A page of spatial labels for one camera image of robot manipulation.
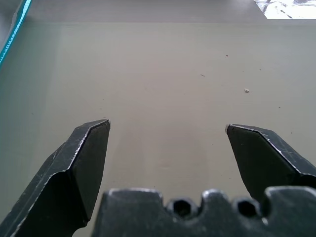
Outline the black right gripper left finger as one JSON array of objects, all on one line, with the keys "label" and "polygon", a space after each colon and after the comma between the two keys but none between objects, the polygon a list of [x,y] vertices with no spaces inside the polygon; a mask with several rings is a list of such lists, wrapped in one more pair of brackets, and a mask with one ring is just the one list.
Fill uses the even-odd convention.
[{"label": "black right gripper left finger", "polygon": [[84,123],[43,163],[0,225],[2,237],[71,237],[92,217],[109,119]]}]

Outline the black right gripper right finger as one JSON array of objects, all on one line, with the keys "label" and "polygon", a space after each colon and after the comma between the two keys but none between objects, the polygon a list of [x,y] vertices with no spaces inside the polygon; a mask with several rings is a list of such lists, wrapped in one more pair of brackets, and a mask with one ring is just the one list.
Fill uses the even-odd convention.
[{"label": "black right gripper right finger", "polygon": [[242,181],[250,196],[262,199],[274,186],[316,186],[316,168],[275,132],[255,126],[228,124]]}]

